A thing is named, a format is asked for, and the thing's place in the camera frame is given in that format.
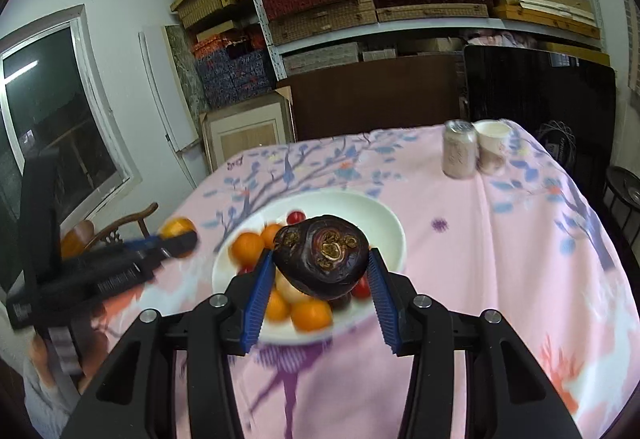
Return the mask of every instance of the white wall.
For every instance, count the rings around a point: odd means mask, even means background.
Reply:
[[[624,0],[597,0],[602,14],[604,46],[616,71],[618,98],[611,161],[640,174],[640,118],[629,105],[629,40]]]
[[[79,4],[86,7],[100,79],[116,124],[142,179],[132,191],[108,203],[92,217],[97,228],[156,201],[159,210],[149,218],[149,229],[153,231],[191,193],[191,186],[165,139],[138,41],[143,26],[176,23],[169,13],[171,2],[9,0],[0,15],[1,38],[50,13]],[[133,226],[133,234],[136,234],[137,226]]]

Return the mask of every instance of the black panel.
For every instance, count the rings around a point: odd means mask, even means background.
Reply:
[[[512,47],[465,48],[472,121],[507,118],[543,143],[587,199],[602,197],[616,117],[611,67]]]

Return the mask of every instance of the person's hand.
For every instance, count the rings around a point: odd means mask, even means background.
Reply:
[[[82,373],[84,376],[78,383],[78,392],[83,393],[93,379],[96,372],[108,355],[107,336],[100,331],[94,331],[94,340],[89,353],[82,358]],[[39,334],[33,336],[29,347],[29,358],[40,377],[41,383],[48,389],[55,389],[56,381],[49,371],[47,364],[47,346]]]

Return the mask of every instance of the window frame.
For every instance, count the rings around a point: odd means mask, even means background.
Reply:
[[[18,135],[15,132],[12,114],[9,108],[4,83],[4,69],[2,62],[5,58],[20,49],[37,42],[41,38],[53,34],[62,29],[69,28],[76,57],[76,65],[84,89],[84,96],[89,104],[92,116],[102,141],[109,152],[111,160],[116,168],[106,181],[98,186],[84,199],[61,223],[61,232],[66,232],[75,224],[86,218],[91,213],[104,206],[111,198],[120,192],[131,179],[136,176],[130,156],[124,146],[124,142],[118,132],[113,112],[109,106],[104,89],[98,76],[94,55],[91,50],[88,24],[84,6],[76,6],[68,10],[47,15],[16,31],[8,34],[0,40],[0,120],[4,123],[7,137],[14,154],[14,159],[22,174],[24,168],[24,155],[18,143]]]

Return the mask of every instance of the picture frame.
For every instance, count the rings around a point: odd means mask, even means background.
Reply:
[[[289,87],[205,112],[201,114],[200,122],[211,172],[250,148],[283,145],[296,140]]]

